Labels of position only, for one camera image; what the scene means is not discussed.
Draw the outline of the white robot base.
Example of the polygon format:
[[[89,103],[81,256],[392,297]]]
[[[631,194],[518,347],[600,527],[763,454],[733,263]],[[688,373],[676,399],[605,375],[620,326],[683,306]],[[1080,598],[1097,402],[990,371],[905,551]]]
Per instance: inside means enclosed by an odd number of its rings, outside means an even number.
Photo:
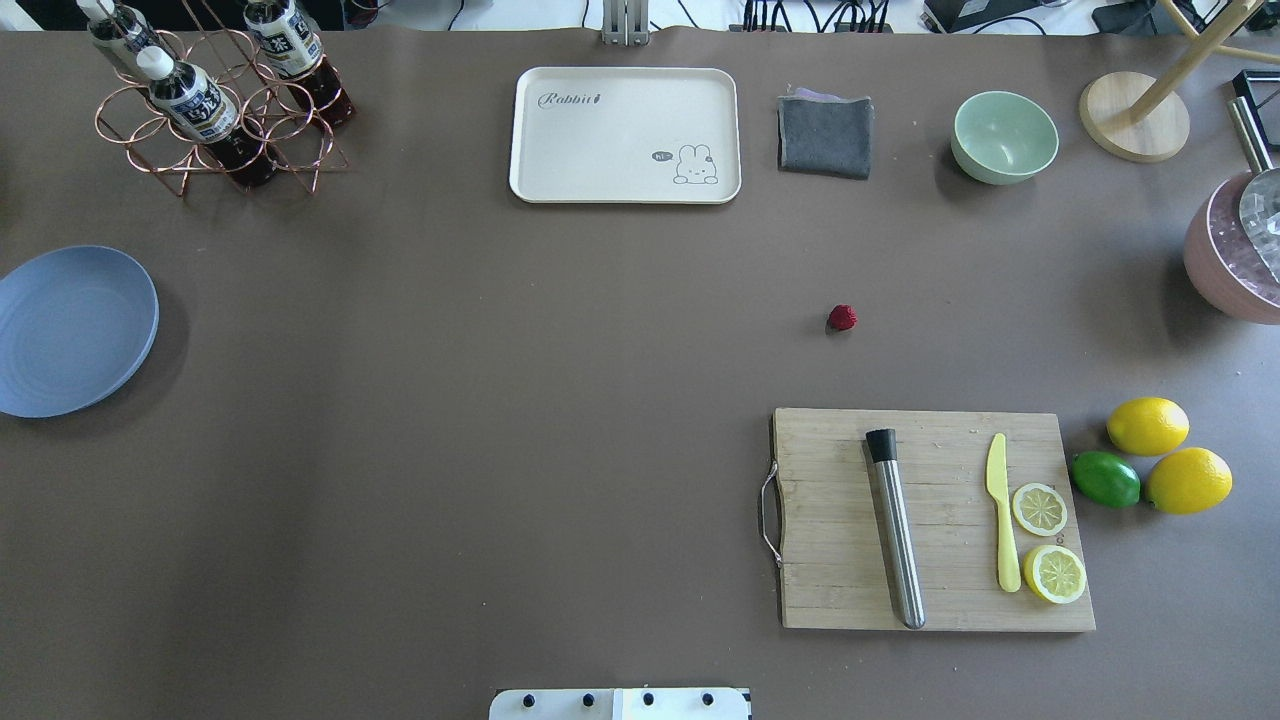
[[[490,702],[489,719],[751,719],[749,689],[639,687],[508,689]]]

